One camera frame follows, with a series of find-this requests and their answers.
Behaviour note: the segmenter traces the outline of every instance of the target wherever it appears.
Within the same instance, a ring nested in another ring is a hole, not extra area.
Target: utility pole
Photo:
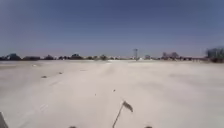
[[[134,59],[137,61],[138,60],[138,49],[134,49]]]

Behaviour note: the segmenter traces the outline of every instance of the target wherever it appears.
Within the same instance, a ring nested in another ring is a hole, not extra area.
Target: stick
[[[121,115],[121,110],[123,109],[123,103],[122,103],[122,105],[121,105],[121,108],[120,108],[120,110],[119,110],[119,113],[118,113],[118,115],[117,115],[117,118],[116,118],[116,120],[114,121],[114,124],[113,124],[113,127],[112,128],[115,128],[115,125],[116,125],[116,123],[117,123],[117,120],[118,120],[118,118],[120,117],[120,115]]]
[[[0,128],[8,128],[1,112],[0,112]]]

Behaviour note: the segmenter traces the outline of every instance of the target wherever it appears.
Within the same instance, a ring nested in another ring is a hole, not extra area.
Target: blue sky
[[[224,45],[221,0],[0,0],[0,55],[203,56]]]

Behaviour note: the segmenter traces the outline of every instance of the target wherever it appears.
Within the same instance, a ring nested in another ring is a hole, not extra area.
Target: tree line
[[[26,56],[21,58],[16,53],[11,53],[7,56],[0,57],[0,61],[37,61],[37,60],[127,60],[133,58],[118,58],[118,57],[107,57],[106,55],[101,56],[88,56],[82,57],[79,54],[73,54],[72,56],[60,56],[53,57],[47,55],[43,58],[39,56]],[[224,62],[224,47],[216,47],[207,49],[204,58],[193,58],[193,57],[183,57],[179,56],[176,52],[166,53],[164,52],[161,58],[152,58],[150,55],[146,55],[144,59],[155,59],[155,60],[203,60],[210,61],[214,63]]]
[[[16,53],[11,53],[7,56],[0,57],[0,61],[37,61],[37,60],[107,60],[110,59],[106,55],[101,56],[88,56],[82,57],[79,54],[73,54],[72,56],[60,56],[53,57],[51,55],[47,55],[43,58],[39,56],[26,56],[21,58]]]

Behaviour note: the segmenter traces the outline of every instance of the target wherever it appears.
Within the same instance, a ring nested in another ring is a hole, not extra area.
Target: dirt field
[[[161,61],[0,63],[9,128],[223,128],[224,65]]]

